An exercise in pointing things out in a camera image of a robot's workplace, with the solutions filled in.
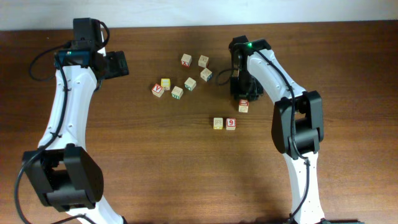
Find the wooden block red U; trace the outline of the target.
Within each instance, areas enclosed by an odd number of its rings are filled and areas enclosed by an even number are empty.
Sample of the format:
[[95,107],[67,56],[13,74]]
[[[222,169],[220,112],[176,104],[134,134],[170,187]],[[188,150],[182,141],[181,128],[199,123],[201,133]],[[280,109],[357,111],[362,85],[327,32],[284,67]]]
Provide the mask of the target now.
[[247,113],[249,109],[249,102],[248,100],[240,100],[238,104],[238,111],[240,113]]

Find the wooden block red 9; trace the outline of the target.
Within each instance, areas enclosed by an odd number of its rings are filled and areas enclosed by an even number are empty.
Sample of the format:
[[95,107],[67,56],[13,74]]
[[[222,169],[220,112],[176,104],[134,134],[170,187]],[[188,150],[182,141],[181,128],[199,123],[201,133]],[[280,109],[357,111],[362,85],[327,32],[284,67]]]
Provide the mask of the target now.
[[232,131],[236,129],[236,119],[235,118],[227,118],[226,119],[226,130]]

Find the wooden block blue side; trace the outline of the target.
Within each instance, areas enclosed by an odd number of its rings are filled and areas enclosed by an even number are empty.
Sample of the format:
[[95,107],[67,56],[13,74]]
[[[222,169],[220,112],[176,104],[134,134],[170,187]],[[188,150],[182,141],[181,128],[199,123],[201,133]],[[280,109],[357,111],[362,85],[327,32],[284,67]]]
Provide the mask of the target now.
[[213,72],[208,68],[204,68],[200,73],[200,77],[206,82],[208,82],[212,78],[212,76]]

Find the wooden block yellow K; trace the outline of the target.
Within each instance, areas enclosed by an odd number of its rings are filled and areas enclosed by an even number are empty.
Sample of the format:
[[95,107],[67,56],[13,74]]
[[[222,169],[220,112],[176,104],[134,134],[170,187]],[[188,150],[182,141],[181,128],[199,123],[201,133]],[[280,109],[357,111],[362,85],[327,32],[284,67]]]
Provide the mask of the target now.
[[213,118],[213,129],[223,129],[223,118]]

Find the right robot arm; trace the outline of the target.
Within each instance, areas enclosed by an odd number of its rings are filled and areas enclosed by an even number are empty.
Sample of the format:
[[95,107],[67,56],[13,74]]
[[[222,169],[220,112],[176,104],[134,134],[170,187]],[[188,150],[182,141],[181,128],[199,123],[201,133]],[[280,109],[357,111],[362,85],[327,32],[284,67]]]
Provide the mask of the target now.
[[323,141],[322,98],[317,91],[298,85],[277,61],[264,39],[249,41],[244,35],[229,44],[231,79],[236,100],[257,100],[267,93],[274,105],[271,137],[287,164],[292,209],[287,223],[321,223],[317,159]]

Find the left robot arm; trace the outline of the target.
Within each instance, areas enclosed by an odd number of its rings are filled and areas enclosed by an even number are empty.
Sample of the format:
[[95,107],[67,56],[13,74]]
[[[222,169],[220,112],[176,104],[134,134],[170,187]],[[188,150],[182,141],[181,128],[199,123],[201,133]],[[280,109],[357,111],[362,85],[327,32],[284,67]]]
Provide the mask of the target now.
[[38,148],[26,151],[14,185],[23,222],[19,184],[26,175],[41,204],[81,223],[125,223],[105,199],[99,165],[86,151],[88,110],[106,79],[129,74],[124,52],[106,52],[110,31],[92,18],[73,20],[73,40],[54,47],[56,90],[47,129]]

